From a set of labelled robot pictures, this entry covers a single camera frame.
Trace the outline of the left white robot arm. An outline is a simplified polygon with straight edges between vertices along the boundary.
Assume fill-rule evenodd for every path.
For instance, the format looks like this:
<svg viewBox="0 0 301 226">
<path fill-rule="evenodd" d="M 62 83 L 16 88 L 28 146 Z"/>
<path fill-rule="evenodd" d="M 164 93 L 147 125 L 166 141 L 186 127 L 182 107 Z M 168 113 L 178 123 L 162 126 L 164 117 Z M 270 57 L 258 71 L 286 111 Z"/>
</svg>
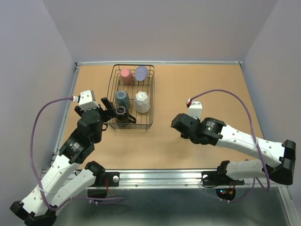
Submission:
<svg viewBox="0 0 301 226">
<path fill-rule="evenodd" d="M 95 144 L 102 139 L 103 126 L 116 117 L 114 105 L 104 97 L 102 109 L 89 95 L 72 96 L 76 101 L 75 112 L 80 116 L 76 129 L 61 146 L 58 155 L 43 178 L 37 174 L 32 164 L 37 186 L 21 201 L 15 201 L 10 210 L 27 226 L 52 226 L 58 213 L 71 200 L 78 199 L 78 194 L 91 185 L 101 185 L 107 181 L 105 168 L 95 161 L 72 180 L 68 177 L 94 151 Z"/>
</svg>

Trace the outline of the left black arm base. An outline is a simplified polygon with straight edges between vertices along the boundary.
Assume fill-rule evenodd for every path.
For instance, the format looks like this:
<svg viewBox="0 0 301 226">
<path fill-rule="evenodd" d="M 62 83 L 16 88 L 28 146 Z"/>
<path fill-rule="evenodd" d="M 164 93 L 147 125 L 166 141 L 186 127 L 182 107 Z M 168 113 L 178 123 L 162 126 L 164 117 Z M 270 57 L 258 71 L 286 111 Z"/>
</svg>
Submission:
<svg viewBox="0 0 301 226">
<path fill-rule="evenodd" d="M 118 171 L 107 171 L 98 176 L 95 183 L 87 190 L 89 198 L 107 198 L 109 190 L 119 186 L 120 173 Z"/>
</svg>

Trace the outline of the black handled ceramic mug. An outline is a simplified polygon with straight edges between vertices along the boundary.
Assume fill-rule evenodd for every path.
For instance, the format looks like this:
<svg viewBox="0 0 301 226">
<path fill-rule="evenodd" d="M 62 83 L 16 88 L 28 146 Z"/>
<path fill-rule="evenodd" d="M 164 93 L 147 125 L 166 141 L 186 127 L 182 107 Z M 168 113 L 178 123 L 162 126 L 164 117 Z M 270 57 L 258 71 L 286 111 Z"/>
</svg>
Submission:
<svg viewBox="0 0 301 226">
<path fill-rule="evenodd" d="M 131 123 L 136 124 L 136 118 L 124 106 L 118 106 L 115 112 L 117 114 L 116 123 L 120 128 L 128 127 Z"/>
</svg>

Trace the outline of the pink plastic cup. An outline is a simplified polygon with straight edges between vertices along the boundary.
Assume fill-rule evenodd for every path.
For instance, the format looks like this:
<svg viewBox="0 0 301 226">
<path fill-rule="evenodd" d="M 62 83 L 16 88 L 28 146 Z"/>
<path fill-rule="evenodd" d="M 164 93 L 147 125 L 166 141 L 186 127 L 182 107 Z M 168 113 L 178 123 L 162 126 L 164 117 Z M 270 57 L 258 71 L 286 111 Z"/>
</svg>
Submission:
<svg viewBox="0 0 301 226">
<path fill-rule="evenodd" d="M 134 81 L 134 76 L 132 72 L 127 68 L 121 69 L 120 77 L 125 84 L 130 84 Z"/>
</svg>

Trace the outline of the white ceramic mug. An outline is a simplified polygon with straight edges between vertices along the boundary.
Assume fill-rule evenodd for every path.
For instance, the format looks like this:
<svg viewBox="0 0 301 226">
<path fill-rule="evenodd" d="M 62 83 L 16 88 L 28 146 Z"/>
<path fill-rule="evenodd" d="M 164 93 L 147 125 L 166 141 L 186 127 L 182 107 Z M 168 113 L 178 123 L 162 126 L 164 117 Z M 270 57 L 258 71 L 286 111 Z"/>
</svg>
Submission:
<svg viewBox="0 0 301 226">
<path fill-rule="evenodd" d="M 139 91 L 135 95 L 135 108 L 139 113 L 147 113 L 150 109 L 150 99 L 146 92 Z"/>
</svg>

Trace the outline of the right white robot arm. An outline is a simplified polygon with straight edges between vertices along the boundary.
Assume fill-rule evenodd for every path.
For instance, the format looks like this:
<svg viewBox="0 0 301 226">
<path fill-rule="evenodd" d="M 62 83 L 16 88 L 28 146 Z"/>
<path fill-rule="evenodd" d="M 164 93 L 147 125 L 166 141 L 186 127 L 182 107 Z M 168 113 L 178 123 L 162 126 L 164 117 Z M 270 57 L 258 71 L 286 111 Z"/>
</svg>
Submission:
<svg viewBox="0 0 301 226">
<path fill-rule="evenodd" d="M 201 121 L 185 113 L 176 115 L 171 127 L 194 144 L 225 147 L 254 158 L 241 162 L 223 161 L 216 172 L 216 178 L 222 184 L 264 177 L 281 185 L 293 184 L 296 143 L 292 140 L 272 142 L 252 137 L 218 119 L 207 117 Z"/>
</svg>

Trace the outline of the purple plastic cup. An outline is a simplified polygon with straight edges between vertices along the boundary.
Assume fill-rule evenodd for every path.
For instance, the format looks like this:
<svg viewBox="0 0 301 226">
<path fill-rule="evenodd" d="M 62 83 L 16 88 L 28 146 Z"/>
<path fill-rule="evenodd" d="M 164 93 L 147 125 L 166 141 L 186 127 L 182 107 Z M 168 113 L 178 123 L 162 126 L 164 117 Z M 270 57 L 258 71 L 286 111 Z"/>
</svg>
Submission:
<svg viewBox="0 0 301 226">
<path fill-rule="evenodd" d="M 149 75 L 149 70 L 146 66 L 138 66 L 135 70 L 135 79 L 137 81 L 144 81 Z"/>
</svg>

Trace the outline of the grey ceramic mug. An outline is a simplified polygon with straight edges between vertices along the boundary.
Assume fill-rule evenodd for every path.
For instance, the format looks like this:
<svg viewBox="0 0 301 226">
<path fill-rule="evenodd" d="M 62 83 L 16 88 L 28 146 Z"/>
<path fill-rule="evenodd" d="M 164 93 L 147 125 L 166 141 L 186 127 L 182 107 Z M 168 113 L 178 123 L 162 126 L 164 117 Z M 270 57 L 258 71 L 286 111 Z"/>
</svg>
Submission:
<svg viewBox="0 0 301 226">
<path fill-rule="evenodd" d="M 116 92 L 115 100 L 118 106 L 123 106 L 126 109 L 130 108 L 130 99 L 128 94 L 124 90 L 119 90 L 118 92 Z"/>
</svg>

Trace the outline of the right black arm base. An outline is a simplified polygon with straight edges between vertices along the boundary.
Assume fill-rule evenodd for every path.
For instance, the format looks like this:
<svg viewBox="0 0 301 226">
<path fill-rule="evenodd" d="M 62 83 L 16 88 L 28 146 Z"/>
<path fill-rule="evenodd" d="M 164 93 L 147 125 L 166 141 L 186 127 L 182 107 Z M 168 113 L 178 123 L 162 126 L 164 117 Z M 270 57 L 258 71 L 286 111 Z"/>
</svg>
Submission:
<svg viewBox="0 0 301 226">
<path fill-rule="evenodd" d="M 217 171 L 203 171 L 200 182 L 204 188 L 215 188 L 217 196 L 226 201 L 233 201 L 236 187 L 244 184 L 244 180 L 233 180 L 228 176 L 218 175 Z"/>
</svg>

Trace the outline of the black wire dish rack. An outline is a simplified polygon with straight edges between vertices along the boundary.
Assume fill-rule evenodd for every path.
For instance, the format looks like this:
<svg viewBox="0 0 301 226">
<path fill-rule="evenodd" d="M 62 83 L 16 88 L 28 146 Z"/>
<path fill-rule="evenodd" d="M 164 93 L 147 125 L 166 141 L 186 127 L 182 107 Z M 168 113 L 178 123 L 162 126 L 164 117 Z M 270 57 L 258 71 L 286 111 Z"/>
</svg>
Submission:
<svg viewBox="0 0 301 226">
<path fill-rule="evenodd" d="M 118 106 L 116 93 L 120 90 L 125 91 L 129 97 L 130 106 L 126 109 L 129 114 L 136 118 L 136 123 L 121 124 L 114 118 L 108 122 L 112 129 L 142 129 L 148 130 L 154 119 L 154 86 L 155 86 L 155 67 L 153 65 L 145 65 L 148 75 L 143 81 L 133 79 L 131 83 L 126 83 L 122 80 L 121 71 L 128 69 L 132 75 L 135 75 L 136 69 L 140 65 L 115 64 L 111 71 L 109 79 L 107 98 Z M 136 110 L 135 96 L 138 92 L 145 92 L 150 100 L 150 109 L 146 113 L 140 113 Z"/>
</svg>

